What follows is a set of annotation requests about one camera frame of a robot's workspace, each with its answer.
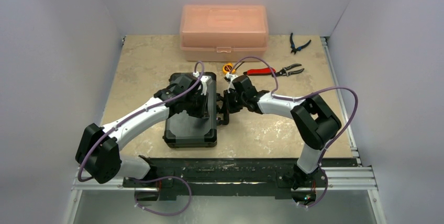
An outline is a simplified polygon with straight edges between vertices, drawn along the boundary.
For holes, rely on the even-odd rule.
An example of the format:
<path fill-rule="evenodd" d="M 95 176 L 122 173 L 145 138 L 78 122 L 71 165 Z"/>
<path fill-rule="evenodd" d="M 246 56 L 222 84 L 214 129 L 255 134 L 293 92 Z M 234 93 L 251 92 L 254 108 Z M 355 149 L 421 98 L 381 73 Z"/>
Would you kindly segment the black poker set case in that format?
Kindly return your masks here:
<path fill-rule="evenodd" d="M 223 97 L 216 92 L 216 74 L 205 72 L 209 77 L 209 99 L 203 118 L 189 116 L 183 111 L 165 122 L 164 142 L 170 148 L 211 148 L 217 145 L 217 126 L 229 123 L 229 113 Z"/>

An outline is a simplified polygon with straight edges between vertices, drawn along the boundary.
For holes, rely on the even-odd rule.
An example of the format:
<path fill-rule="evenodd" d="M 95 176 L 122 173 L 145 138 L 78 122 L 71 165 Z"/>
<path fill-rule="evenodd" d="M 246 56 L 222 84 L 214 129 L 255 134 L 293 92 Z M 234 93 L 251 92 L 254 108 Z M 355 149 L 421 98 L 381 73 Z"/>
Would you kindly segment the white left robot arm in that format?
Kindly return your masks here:
<path fill-rule="evenodd" d="M 182 112 L 195 118 L 207 116 L 210 87 L 215 79 L 209 74 L 179 74 L 170 84 L 126 116 L 103 126 L 88 125 L 82 134 L 75 160 L 81 171 L 100 184 L 114 177 L 135 178 L 144 187 L 153 185 L 156 172 L 145 158 L 123 157 L 121 150 L 148 128 Z"/>

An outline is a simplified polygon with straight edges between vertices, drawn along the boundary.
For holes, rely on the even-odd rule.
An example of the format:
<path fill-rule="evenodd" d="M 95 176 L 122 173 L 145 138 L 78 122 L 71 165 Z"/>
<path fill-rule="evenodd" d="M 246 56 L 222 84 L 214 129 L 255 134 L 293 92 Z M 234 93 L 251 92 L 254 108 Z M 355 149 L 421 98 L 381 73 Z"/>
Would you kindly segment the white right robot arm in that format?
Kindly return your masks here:
<path fill-rule="evenodd" d="M 294 167 L 297 184 L 306 186 L 314 180 L 319 161 L 327 142 L 333 139 L 342 124 L 323 98 L 277 96 L 270 91 L 258 91 L 246 75 L 226 74 L 229 87 L 224 91 L 229 113 L 243 108 L 257 114 L 271 114 L 293 119 L 304 142 Z"/>

